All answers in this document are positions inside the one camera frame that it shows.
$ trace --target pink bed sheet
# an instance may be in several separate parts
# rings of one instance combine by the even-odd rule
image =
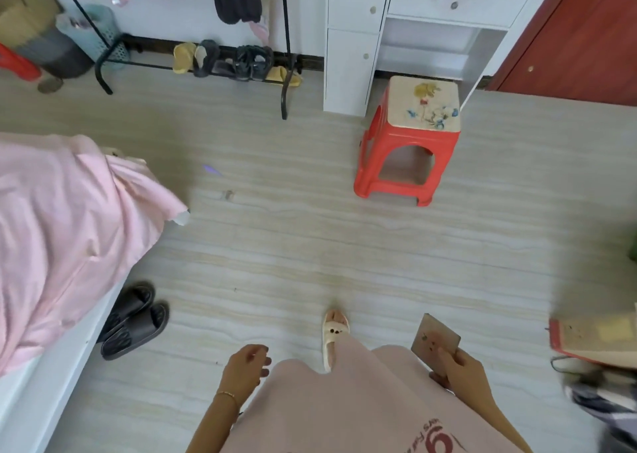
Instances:
[[[0,376],[74,326],[187,210],[86,136],[0,133]]]

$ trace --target red plastic stool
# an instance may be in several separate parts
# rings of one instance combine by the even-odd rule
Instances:
[[[460,136],[458,86],[453,82],[394,76],[370,128],[361,141],[356,195],[367,198],[373,191],[414,196],[426,207],[434,196],[442,173]],[[369,142],[373,140],[369,157]],[[433,153],[434,166],[423,185],[380,180],[387,156],[403,146],[420,146]]]
[[[9,48],[0,44],[0,68],[13,71],[20,79],[35,81],[42,76],[39,68],[28,59],[15,54]]]

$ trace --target red wooden door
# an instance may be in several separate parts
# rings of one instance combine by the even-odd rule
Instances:
[[[562,0],[498,91],[637,105],[637,0]]]

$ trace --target yellow slipper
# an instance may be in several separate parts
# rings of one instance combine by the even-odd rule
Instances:
[[[287,76],[287,69],[285,69],[283,66],[275,66],[272,69],[270,69],[270,72],[267,73],[266,79],[268,81],[277,81],[283,84],[283,81],[285,81],[286,76]],[[301,76],[299,76],[296,72],[294,72],[294,74],[292,75],[292,79],[290,79],[290,87],[300,86],[301,81],[303,81]]]
[[[197,45],[194,42],[182,42],[175,46],[173,55],[173,71],[177,74],[185,74],[192,69],[192,59],[195,57]]]

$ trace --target clothes rack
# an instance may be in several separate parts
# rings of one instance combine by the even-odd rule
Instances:
[[[102,42],[104,42],[104,44],[106,45],[106,50],[102,53],[102,55],[100,55],[98,60],[95,62],[95,78],[98,80],[98,82],[100,83],[100,86],[102,87],[102,89],[104,89],[106,94],[112,95],[113,90],[108,86],[106,81],[104,81],[104,78],[102,76],[102,66],[104,65],[104,63],[118,63],[118,64],[125,64],[128,66],[139,66],[142,68],[164,69],[164,70],[170,70],[170,71],[173,70],[169,66],[160,66],[157,64],[146,64],[146,63],[133,63],[132,61],[121,61],[119,59],[111,59],[110,57],[111,54],[113,53],[115,48],[122,43],[123,39],[129,38],[132,36],[130,36],[129,34],[120,34],[113,42],[109,42],[104,37],[104,35],[100,32],[98,27],[95,25],[95,23],[91,19],[91,16],[88,15],[88,13],[84,10],[84,7],[82,7],[82,4],[80,4],[78,0],[72,0],[72,1],[77,6],[79,11],[82,13],[82,15],[87,20],[87,22],[91,25],[91,27],[96,32],[96,34],[100,37],[100,39],[102,39]],[[290,26],[288,22],[287,0],[283,0],[283,20],[285,21],[285,45],[287,49],[285,56],[287,58],[287,75],[285,76],[285,80],[283,81],[283,87],[281,89],[281,118],[287,119],[287,90],[290,86],[290,81],[292,79],[292,76],[294,75],[294,71],[296,70],[299,73],[301,72],[301,63],[298,62],[298,55],[292,54],[290,49]],[[227,75],[218,74],[218,73],[211,73],[210,75],[235,79],[232,76],[227,76]],[[259,80],[259,82],[268,82],[271,84],[281,85],[281,81],[273,81],[268,79],[264,79],[263,81]]]

